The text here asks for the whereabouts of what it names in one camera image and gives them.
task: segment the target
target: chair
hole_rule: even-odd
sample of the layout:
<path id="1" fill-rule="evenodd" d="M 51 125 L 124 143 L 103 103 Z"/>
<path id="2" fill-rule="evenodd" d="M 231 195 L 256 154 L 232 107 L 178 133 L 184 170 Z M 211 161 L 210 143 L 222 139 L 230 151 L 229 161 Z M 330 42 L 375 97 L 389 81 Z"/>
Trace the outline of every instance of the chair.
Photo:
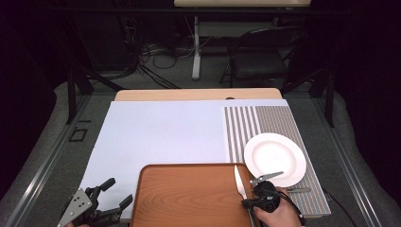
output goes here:
<path id="1" fill-rule="evenodd" d="M 234 79 L 284 78 L 286 85 L 287 61 L 305 37 L 300 27 L 261 28 L 243 34 L 227 48 L 229 62 L 220 83 L 230 76 L 231 88 Z"/>

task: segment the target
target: plate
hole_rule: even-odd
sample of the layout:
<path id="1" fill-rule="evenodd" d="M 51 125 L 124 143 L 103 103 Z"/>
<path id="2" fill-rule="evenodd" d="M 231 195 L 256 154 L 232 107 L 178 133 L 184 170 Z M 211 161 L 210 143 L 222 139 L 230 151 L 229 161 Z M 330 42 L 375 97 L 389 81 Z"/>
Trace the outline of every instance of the plate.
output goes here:
<path id="1" fill-rule="evenodd" d="M 306 172 L 306 160 L 301 149 L 277 133 L 261 133 L 253 137 L 245 146 L 244 159 L 255 178 L 283 171 L 283 174 L 269 179 L 275 186 L 295 185 Z"/>

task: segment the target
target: silver knife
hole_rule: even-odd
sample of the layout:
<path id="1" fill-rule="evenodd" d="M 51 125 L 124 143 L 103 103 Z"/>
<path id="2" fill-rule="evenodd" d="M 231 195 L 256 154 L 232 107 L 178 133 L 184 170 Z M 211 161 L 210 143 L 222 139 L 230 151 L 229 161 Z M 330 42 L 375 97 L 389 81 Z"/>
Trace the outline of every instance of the silver knife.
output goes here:
<path id="1" fill-rule="evenodd" d="M 244 184 L 242 183 L 241 176 L 239 175 L 238 167 L 236 165 L 234 167 L 234 175 L 235 175 L 236 189 L 238 190 L 239 195 L 241 195 L 242 198 L 244 200 L 246 200 L 247 194 L 245 192 L 245 187 L 244 187 Z M 254 216 L 253 216 L 251 209 L 247 209 L 247 210 L 248 210 L 248 215 L 250 216 L 251 226 L 256 227 L 256 222 L 254 220 Z"/>

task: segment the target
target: table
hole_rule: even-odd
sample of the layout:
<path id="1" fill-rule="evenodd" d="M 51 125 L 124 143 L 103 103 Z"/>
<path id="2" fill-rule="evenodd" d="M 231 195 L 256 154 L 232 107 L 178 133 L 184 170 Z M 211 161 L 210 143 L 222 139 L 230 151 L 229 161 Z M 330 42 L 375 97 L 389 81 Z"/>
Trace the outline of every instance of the table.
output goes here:
<path id="1" fill-rule="evenodd" d="M 175 7 L 183 8 L 305 8 L 310 0 L 174 0 Z M 200 36 L 239 37 L 247 31 L 268 26 L 267 23 L 204 23 L 195 16 L 195 56 L 192 79 L 200 78 Z"/>
<path id="2" fill-rule="evenodd" d="M 235 121 L 232 117 L 224 118 L 226 113 L 236 111 L 239 112 L 234 115 L 241 116 L 242 108 L 276 115 L 278 122 L 269 126 L 260 121 L 253 134 L 282 133 L 297 143 L 308 164 L 305 180 L 315 182 L 295 184 L 309 186 L 312 191 L 294 195 L 293 199 L 306 217 L 329 215 L 330 209 L 289 106 L 280 92 L 271 88 L 119 92 L 107 113 L 80 186 L 86 188 L 115 178 L 116 184 L 99 196 L 98 209 L 108 210 L 130 193 L 135 195 L 139 173 L 146 165 L 243 163 L 241 150 L 246 138 L 228 141 L 228 131 L 240 128 L 230 123 Z M 129 222 L 131 213 L 132 206 L 125 210 L 121 220 Z"/>

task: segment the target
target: tray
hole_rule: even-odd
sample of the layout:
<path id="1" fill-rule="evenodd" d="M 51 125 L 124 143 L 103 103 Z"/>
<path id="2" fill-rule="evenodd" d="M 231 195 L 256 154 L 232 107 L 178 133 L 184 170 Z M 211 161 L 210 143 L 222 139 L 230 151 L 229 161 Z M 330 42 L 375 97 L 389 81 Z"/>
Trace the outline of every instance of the tray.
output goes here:
<path id="1" fill-rule="evenodd" d="M 145 166 L 131 226 L 251 226 L 236 190 L 235 165 L 250 198 L 251 174 L 243 164 Z"/>

